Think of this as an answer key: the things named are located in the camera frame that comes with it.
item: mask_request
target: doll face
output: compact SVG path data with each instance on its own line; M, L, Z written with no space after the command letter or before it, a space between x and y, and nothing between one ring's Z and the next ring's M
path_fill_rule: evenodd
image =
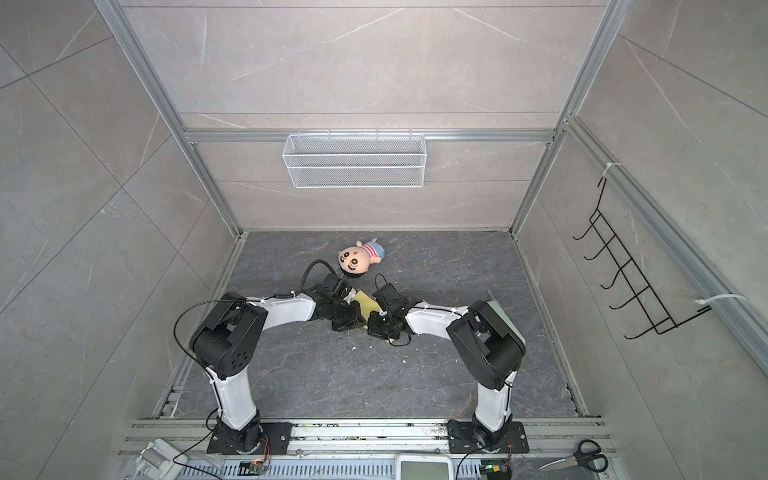
M350 247L339 252L339 265L347 273L365 273L371 266L371 258L360 247Z

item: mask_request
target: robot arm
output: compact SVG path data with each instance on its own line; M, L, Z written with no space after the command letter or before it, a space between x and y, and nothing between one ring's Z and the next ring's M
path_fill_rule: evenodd
M391 283L373 297L385 315L371 315L369 334L386 332L399 337L423 334L450 339L469 372L478 381L478 405L472 418L473 438L483 448L492 448L511 422L510 388L525 355L525 339L496 300L471 306L434 306L413 303L400 296Z
M227 293L193 334L190 348L208 371L219 405L219 436L241 453L252 452L261 437L260 417L250 394L247 367L261 332L291 322L331 319L334 330L363 324L352 287L335 275L306 292L267 298ZM495 300L471 306L433 306L408 301L391 283L373 294L382 308L368 318L368 334L398 339L401 332L453 341L478 381L473 439L494 448L511 421L510 386L525 354L525 341Z

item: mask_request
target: aluminum frame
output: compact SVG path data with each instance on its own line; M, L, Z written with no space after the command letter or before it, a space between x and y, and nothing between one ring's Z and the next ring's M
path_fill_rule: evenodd
M569 116L576 115L581 110L581 105L584 103L584 99L587 97L594 78L600 71L600 66L603 65L603 60L611 48L611 44L616 38L616 34L621 28L621 24L627 17L632 2L634 0L611 0L611 3L605 8L605 15L598 27L598 32L594 36L592 45L587 52L587 56L584 59L584 64L581 66L581 70L576 77L571 93L568 95L568 99L565 101L560 117L558 118L557 126L555 127L555 136L553 144L550 145L542 154L541 160L536 167L534 176L531 182L528 184L528 189L523 195L523 199L520 201L520 207L512 220L512 224L509 227L509 231L512 235L520 233L520 229L528 218L528 213L533 207L534 200L538 196L541 185L544 184L544 179L549 173L549 169L552 168L554 158L558 154L563 136L563 127L566 119Z
M400 452L449 451L449 419L265 419L262 422L291 422L293 431L288 455L279 458L394 458ZM572 455L582 439L600 443L603 453L617 453L601 418L515 419L525 426L529 453L519 458L563 458ZM138 455L147 443L157 438L172 439L180 450L192 447L207 436L204 419L136 420L125 432L118 459ZM194 446L193 456L205 452L206 442ZM461 458L463 455L452 455ZM506 454L477 454L475 458L500 458ZM247 460L259 455L225 455Z
M144 89L152 99L154 106L168 126L168 130L176 139L181 151L192 166L192 170L194 170L197 178L200 179L208 196L219 211L219 215L221 215L227 228L230 229L232 236L238 237L243 232L243 229L240 228L230 205L219 189L218 183L209 172L205 162L203 162L200 152L189 141L184 139L184 126L181 123L178 110L163 89L163 85L148 61L147 54L141 47L141 43L138 41L136 33L128 22L122 7L116 0L94 0L94 2L101 16L104 17L104 21L107 22L107 25L112 30L118 44L123 49L131 67L133 67L139 80L141 80Z
M617 159L578 118L568 117L565 130L600 170L608 163L615 164L605 171L604 176L611 181L619 195L703 298L721 293L738 293L627 169L617 164ZM744 300L723 298L710 305L763 374L768 376L768 328L765 320Z
M184 132L189 142L284 142L291 134L419 134L427 141L552 141L554 130L546 128L442 129L442 128L363 128L363 129L190 129Z

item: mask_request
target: white plastic clip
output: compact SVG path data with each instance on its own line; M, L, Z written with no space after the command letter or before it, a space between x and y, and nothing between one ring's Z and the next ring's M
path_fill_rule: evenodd
M711 296L710 298L694 300L694 302L698 303L699 305L706 305L713 300L719 300L721 298L738 298L741 300L746 300L744 295L738 295L736 293L721 293L720 295Z
M602 176L605 177L605 174L608 173L608 169L613 167L614 165L621 165L621 164L614 164L614 163L611 163L611 162L606 163L605 164L605 170L603 170L603 175Z

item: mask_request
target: white wire basket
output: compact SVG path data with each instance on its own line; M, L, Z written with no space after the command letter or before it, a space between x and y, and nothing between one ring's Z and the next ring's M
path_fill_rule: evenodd
M421 134L292 134L283 159L296 188L421 187Z

